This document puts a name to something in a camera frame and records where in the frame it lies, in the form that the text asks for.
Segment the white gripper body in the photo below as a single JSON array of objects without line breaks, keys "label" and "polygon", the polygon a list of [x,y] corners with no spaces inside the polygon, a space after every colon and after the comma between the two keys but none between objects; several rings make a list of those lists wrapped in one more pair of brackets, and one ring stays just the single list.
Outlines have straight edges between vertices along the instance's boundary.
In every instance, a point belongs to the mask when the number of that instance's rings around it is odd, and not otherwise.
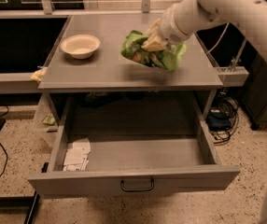
[{"label": "white gripper body", "polygon": [[158,28],[163,41],[178,45],[190,38],[186,19],[188,14],[188,7],[182,4],[174,4],[163,12]]}]

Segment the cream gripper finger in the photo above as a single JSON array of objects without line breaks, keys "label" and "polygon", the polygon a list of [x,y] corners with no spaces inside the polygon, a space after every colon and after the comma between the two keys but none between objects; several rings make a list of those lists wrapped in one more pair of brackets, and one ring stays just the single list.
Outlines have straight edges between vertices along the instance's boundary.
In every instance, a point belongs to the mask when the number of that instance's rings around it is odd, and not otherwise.
[{"label": "cream gripper finger", "polygon": [[151,34],[148,39],[142,44],[142,49],[152,52],[164,50],[166,46],[166,40],[161,38],[158,34]]},{"label": "cream gripper finger", "polygon": [[155,21],[150,25],[150,27],[146,30],[145,35],[147,35],[147,36],[152,35],[152,34],[156,31],[157,27],[159,26],[160,21],[161,21],[161,19],[157,19],[157,20],[155,20]]}]

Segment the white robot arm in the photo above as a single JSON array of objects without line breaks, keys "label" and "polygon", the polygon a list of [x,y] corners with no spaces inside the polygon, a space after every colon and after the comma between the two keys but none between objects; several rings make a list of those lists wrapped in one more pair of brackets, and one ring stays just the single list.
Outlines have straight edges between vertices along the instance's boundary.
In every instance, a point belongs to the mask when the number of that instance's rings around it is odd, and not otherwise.
[{"label": "white robot arm", "polygon": [[177,45],[194,33],[229,22],[267,62],[267,1],[183,0],[167,8],[148,30],[147,51]]}]

